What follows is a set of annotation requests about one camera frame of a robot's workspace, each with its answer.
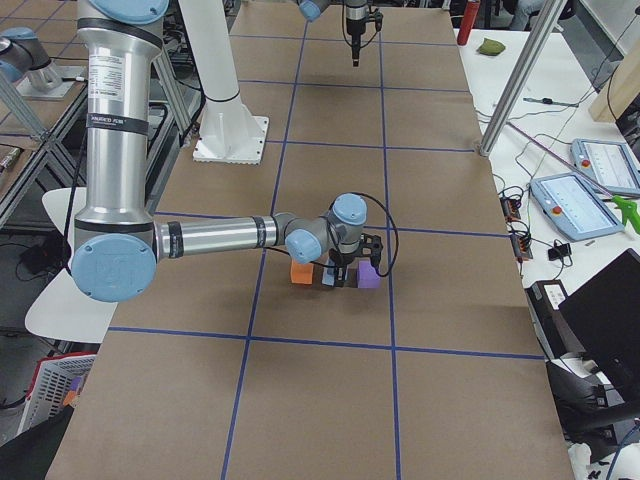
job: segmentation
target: blue grid line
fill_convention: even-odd
[[[381,119],[382,119],[382,155],[384,165],[384,199],[385,206],[389,209],[390,194],[389,194],[389,175],[388,175],[388,161],[387,161],[387,125],[385,119],[384,108],[384,61],[382,56],[382,33],[378,36],[378,48],[380,51],[380,107],[381,107]],[[387,265],[391,262],[391,231],[389,218],[386,219],[386,236],[387,236]],[[391,382],[393,393],[393,432],[394,432],[394,445],[396,454],[396,480],[402,480],[402,455],[400,450],[400,405],[398,400],[398,362],[396,356],[396,322],[395,322],[395,307],[393,302],[393,273],[390,271],[388,276],[388,288],[389,288],[389,324],[390,324],[390,339],[391,339]]]
[[[191,332],[188,330],[167,330],[158,328],[140,328],[140,327],[109,327],[110,332],[127,332],[127,333],[151,333],[161,335],[174,335],[178,337],[207,337],[221,338],[225,340],[246,340],[246,335],[233,335],[231,333],[217,332]]]
[[[173,216],[173,217],[188,217],[188,218],[209,218],[213,220],[228,220],[231,218],[240,218],[237,216],[227,216],[227,215],[210,215],[206,213],[184,213],[184,212],[167,212],[164,210],[155,212],[156,215],[164,215],[164,216]],[[365,225],[365,229],[369,230],[385,230],[391,231],[390,226],[382,227],[379,225]],[[460,236],[468,236],[468,237],[490,237],[490,238],[510,238],[507,233],[490,233],[490,232],[463,232],[457,230],[436,230],[430,228],[411,228],[411,227],[398,227],[398,231],[400,232],[410,232],[410,233],[427,233],[427,234],[436,234],[436,235],[460,235]]]
[[[12,15],[13,15],[14,13],[16,13],[16,12],[18,11],[18,9],[19,9],[20,7],[22,7],[22,6],[26,3],[26,1],[27,1],[27,0],[22,0],[22,3],[21,3],[20,5],[18,5],[16,8],[14,8],[13,10],[11,10],[11,11],[9,12],[9,14],[8,14],[6,17],[2,17],[2,20],[0,20],[0,23],[4,22],[7,18],[13,18],[13,16],[12,16]]]
[[[377,148],[382,150],[409,150],[416,152],[451,152],[451,153],[475,153],[472,148],[439,148],[439,147],[393,147],[387,145],[359,145],[356,143],[330,143],[330,142],[305,142],[302,140],[267,140],[267,143],[286,143],[290,145],[311,145],[316,147],[346,147],[346,148]]]
[[[373,343],[350,343],[350,342],[335,342],[326,340],[305,340],[299,338],[283,338],[283,337],[255,337],[252,336],[251,340],[256,342],[266,343],[289,343],[296,345],[317,345],[321,347],[345,347],[345,348],[357,348],[364,350],[389,350],[393,347],[390,345],[376,345]]]
[[[253,323],[256,318],[258,309],[258,298],[260,296],[260,285],[262,284],[262,275],[264,273],[264,265],[266,261],[266,251],[262,251],[260,258],[260,269],[258,270],[258,278],[256,279],[256,289],[253,295],[253,303],[251,305],[251,318],[249,319],[249,327],[244,342],[244,351],[242,352],[242,363],[240,364],[240,375],[238,375],[238,384],[236,385],[236,395],[233,401],[233,411],[231,412],[231,422],[229,424],[229,432],[227,433],[227,445],[224,451],[224,461],[222,463],[222,471],[220,479],[227,478],[229,469],[229,459],[231,458],[231,447],[233,445],[233,435],[236,429],[236,421],[238,419],[238,409],[240,408],[240,396],[242,395],[242,385],[244,383],[244,375],[247,371],[247,361],[249,359],[249,347],[251,346],[251,332],[253,331]]]
[[[544,360],[542,355],[526,353],[479,352],[473,350],[450,350],[446,348],[396,347],[398,352],[435,353],[440,355],[458,355],[464,357],[510,358],[515,360]]]
[[[258,80],[245,78],[238,80],[238,83],[262,83],[267,85],[294,85],[294,82],[284,82],[280,80]],[[314,82],[297,82],[297,85],[303,87],[329,87],[329,88],[368,88],[378,90],[380,86],[375,85],[349,85],[340,83],[314,83]],[[443,93],[471,93],[469,90],[460,90],[453,88],[428,88],[428,87],[383,87],[386,90],[402,90],[409,92],[443,92]]]
[[[461,232],[456,230],[431,230],[423,228],[407,228],[398,227],[401,232],[414,232],[414,233],[437,233],[442,235],[462,235],[469,237],[493,237],[493,238],[510,238],[507,233],[487,233],[487,232]]]
[[[304,34],[303,34],[303,39],[302,42],[300,44],[300,55],[298,57],[298,65],[296,67],[296,76],[295,76],[295,81],[298,81],[298,78],[300,77],[300,66],[302,65],[302,55],[304,52],[304,37],[307,34],[307,27],[308,27],[308,23],[305,23],[304,26]],[[276,199],[278,197],[278,188],[280,186],[280,178],[282,176],[282,167],[283,167],[283,163],[284,163],[284,154],[285,154],[285,150],[287,148],[287,137],[289,135],[289,127],[291,126],[291,116],[292,116],[292,112],[293,112],[293,105],[295,102],[295,97],[296,97],[296,85],[293,86],[293,91],[291,92],[291,103],[289,104],[289,113],[287,116],[287,125],[285,128],[285,132],[284,132],[284,143],[282,146],[282,151],[280,152],[280,162],[278,165],[278,174],[276,176],[276,183],[273,189],[273,198],[271,201],[271,215],[273,215],[273,211],[275,209],[275,204],[276,204]],[[245,341],[245,348],[244,348],[244,353],[242,356],[242,365],[240,366],[240,375],[238,377],[238,385],[236,388],[236,397],[234,400],[234,404],[233,404],[233,412],[231,414],[231,423],[229,425],[229,433],[227,436],[227,446],[225,449],[225,453],[224,453],[224,462],[222,465],[222,472],[220,474],[220,479],[221,480],[226,480],[227,477],[227,471],[229,468],[229,459],[231,457],[231,447],[233,445],[233,435],[235,433],[235,425],[236,425],[236,421],[238,418],[238,409],[240,406],[240,396],[242,394],[242,386],[244,384],[244,375],[247,369],[247,360],[249,358],[249,348],[251,346],[251,334],[253,332],[253,325],[255,322],[255,317],[256,317],[256,312],[257,312],[257,308],[258,308],[258,299],[260,297],[260,288],[262,286],[262,276],[264,274],[264,265],[265,265],[265,261],[267,258],[267,254],[266,254],[266,250],[262,250],[262,257],[260,260],[260,269],[258,271],[258,279],[256,280],[256,289],[255,289],[255,295],[253,297],[253,305],[251,308],[251,319],[249,321],[249,328],[247,329],[247,339]]]
[[[544,360],[542,355],[533,355],[527,353],[508,353],[508,352],[484,352],[480,350],[456,350],[451,348],[429,348],[429,347],[412,347],[407,345],[383,345],[376,343],[358,343],[358,342],[339,342],[333,340],[313,340],[303,338],[286,338],[286,337],[267,337],[256,335],[239,335],[233,333],[219,332],[202,332],[192,330],[172,330],[161,328],[145,328],[145,327],[109,327],[110,332],[125,333],[144,333],[150,335],[171,335],[178,337],[203,337],[218,338],[222,340],[250,340],[252,342],[263,343],[285,343],[292,345],[316,345],[320,347],[334,348],[354,348],[360,350],[384,350],[396,352],[425,353],[435,355],[453,355],[462,357],[489,357],[489,358],[505,358],[514,360]]]
[[[316,37],[285,37],[278,35],[250,35],[250,34],[242,34],[242,33],[233,33],[229,35],[230,37],[238,37],[238,38],[262,38],[262,39],[273,39],[273,40],[307,40],[314,42],[340,42],[343,43],[344,39],[340,38],[316,38]],[[378,43],[385,45],[422,45],[426,47],[458,47],[455,43],[433,43],[433,42],[400,42],[393,40],[386,41],[378,41]]]

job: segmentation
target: white basket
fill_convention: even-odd
[[[62,409],[71,381],[91,370],[95,358],[95,354],[72,353],[40,360],[27,392],[17,434],[57,414]]]

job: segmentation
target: electronic component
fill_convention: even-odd
[[[555,241],[553,242],[553,248],[547,250],[547,256],[550,262],[569,257],[571,256],[571,244]]]
[[[587,182],[574,173],[534,179],[531,194],[556,228],[572,241],[624,230]]]
[[[575,166],[611,192],[640,194],[635,156],[624,142],[576,139],[571,144]]]

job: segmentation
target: black monitor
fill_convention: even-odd
[[[624,251],[560,312],[622,398],[640,400],[640,256]]]

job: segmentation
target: brown cardboard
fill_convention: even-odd
[[[475,153],[387,152],[390,207],[400,227],[506,233],[488,159]]]
[[[506,238],[401,233],[398,345],[540,354]]]
[[[398,353],[402,478],[569,480],[544,362]]]
[[[455,43],[446,12],[384,13],[394,57],[415,53],[406,42]],[[393,277],[373,291],[291,285],[290,259],[271,251],[164,260],[117,309],[50,480],[571,477],[491,172],[473,153],[472,98],[377,83],[464,89],[455,47],[420,45],[440,49],[434,72],[390,58],[380,78],[374,43],[354,72],[342,42],[311,40],[340,40],[340,16],[330,7],[305,35],[295,5],[243,4],[232,43],[239,76],[257,80],[243,100],[286,142],[252,167],[184,149],[160,210],[255,215],[275,199],[315,216],[362,189],[402,228],[431,232],[401,232]],[[294,88],[297,71],[325,85]],[[385,219],[371,207],[368,223]]]
[[[260,165],[233,165],[194,162],[195,143],[178,156],[158,211],[236,217],[269,214],[281,145],[268,143]]]
[[[254,343],[228,479],[395,478],[389,353]]]
[[[265,337],[389,345],[389,296],[380,290],[291,285],[291,260],[267,254],[254,333]]]
[[[243,347],[239,340],[110,333],[47,478],[216,477]]]
[[[456,45],[404,45],[385,43],[384,86],[398,88],[437,88],[469,90],[463,75],[451,75],[462,69]]]
[[[366,192],[384,202],[383,157],[378,148],[287,145],[276,211],[314,218],[343,192]],[[384,212],[370,201],[367,206],[367,224],[384,227]]]
[[[346,47],[343,53],[348,55]],[[298,87],[289,140],[382,146],[380,90]]]

